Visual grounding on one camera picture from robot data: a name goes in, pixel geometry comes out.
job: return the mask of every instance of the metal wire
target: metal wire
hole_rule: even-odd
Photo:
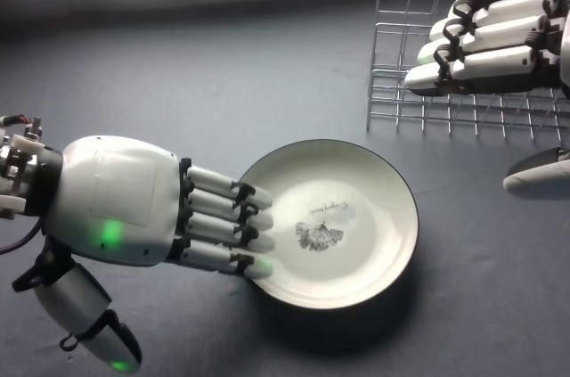
[[[454,128],[471,125],[479,137],[487,130],[508,139],[514,131],[525,131],[532,140],[551,135],[563,143],[570,129],[570,108],[558,89],[537,89],[524,94],[447,96],[425,98],[409,93],[403,79],[416,63],[415,56],[428,41],[433,24],[447,16],[455,0],[376,0],[376,22],[370,58],[368,116],[417,120],[421,132],[432,124],[446,124],[449,135]],[[394,46],[397,55],[383,52]]]

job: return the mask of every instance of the black cable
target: black cable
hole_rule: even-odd
[[[33,228],[29,231],[28,234],[26,234],[17,242],[14,242],[12,245],[0,248],[0,255],[4,255],[7,254],[8,252],[12,252],[13,250],[17,250],[18,248],[21,248],[26,243],[31,241],[34,238],[34,236],[37,234],[37,232],[39,232],[39,230],[42,228],[42,222],[43,222],[42,218],[38,218],[36,225],[33,226]]]

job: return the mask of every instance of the green light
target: green light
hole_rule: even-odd
[[[121,371],[122,373],[128,372],[128,370],[130,368],[129,364],[127,362],[115,361],[115,362],[111,362],[110,364],[115,370]]]
[[[120,221],[105,221],[101,233],[101,246],[109,250],[117,250],[121,243],[121,230],[123,223]]]

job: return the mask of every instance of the plate rim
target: plate rim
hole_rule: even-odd
[[[277,297],[273,296],[272,294],[270,294],[269,292],[267,292],[266,290],[264,290],[261,286],[259,286],[257,283],[255,283],[255,281],[252,280],[248,280],[249,285],[251,285],[256,291],[263,293],[266,297],[268,297],[269,299],[273,299],[275,301],[278,301],[279,303],[283,304],[283,305],[287,305],[290,307],[294,307],[294,308],[299,308],[302,310],[313,310],[313,311],[322,311],[322,312],[326,312],[326,311],[331,311],[331,310],[344,310],[344,309],[349,309],[352,307],[357,307],[358,305],[361,304],[365,304],[368,301],[375,299],[378,295],[381,295],[383,292],[387,291],[392,285],[394,285],[394,283],[396,283],[400,277],[403,275],[403,273],[406,271],[406,269],[410,266],[411,263],[411,259],[413,258],[413,256],[416,253],[416,249],[418,248],[418,241],[419,241],[419,211],[418,211],[418,203],[416,202],[416,198],[413,195],[413,192],[411,191],[410,186],[408,185],[407,181],[405,180],[405,178],[402,176],[402,174],[400,173],[400,171],[398,169],[396,169],[394,167],[394,165],[392,165],[388,160],[384,159],[382,156],[380,156],[379,154],[377,154],[376,152],[373,152],[372,150],[358,144],[358,143],[351,143],[348,141],[344,141],[341,139],[329,139],[329,138],[314,138],[314,139],[304,139],[301,141],[295,141],[294,143],[287,143],[285,145],[282,145],[279,148],[276,148],[274,150],[272,150],[271,152],[268,152],[267,154],[265,154],[264,156],[260,157],[259,159],[257,159],[252,165],[249,166],[248,170],[246,170],[243,175],[240,178],[240,182],[244,182],[243,178],[245,178],[247,176],[247,174],[249,173],[249,171],[251,171],[251,169],[257,164],[259,163],[261,160],[268,158],[269,156],[271,156],[272,154],[275,154],[276,152],[279,152],[281,150],[283,150],[284,148],[288,148],[291,146],[295,146],[295,145],[301,145],[303,143],[321,143],[321,142],[329,142],[329,143],[342,143],[345,145],[351,145],[357,148],[360,148],[366,152],[369,152],[370,154],[372,154],[373,156],[375,156],[376,158],[383,160],[390,168],[392,168],[394,170],[394,172],[396,174],[398,174],[398,176],[400,177],[400,179],[402,179],[404,185],[406,186],[406,188],[408,189],[408,192],[410,193],[411,196],[411,200],[413,201],[413,207],[416,211],[416,221],[417,221],[417,228],[416,228],[416,241],[413,244],[413,248],[411,249],[411,253],[410,256],[407,259],[407,262],[404,264],[402,270],[400,271],[400,273],[398,273],[398,275],[392,280],[390,281],[390,283],[382,290],[379,291],[373,295],[371,295],[370,297],[368,297],[367,299],[361,299],[360,301],[356,301],[350,304],[346,304],[344,306],[337,306],[337,307],[307,307],[307,306],[301,306],[295,303],[291,303],[285,299],[278,299]]]

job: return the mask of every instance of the plate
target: plate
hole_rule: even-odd
[[[334,309],[375,297],[406,268],[418,209],[402,176],[358,145],[311,140],[263,157],[241,179],[273,196],[273,275],[256,280],[297,307]]]

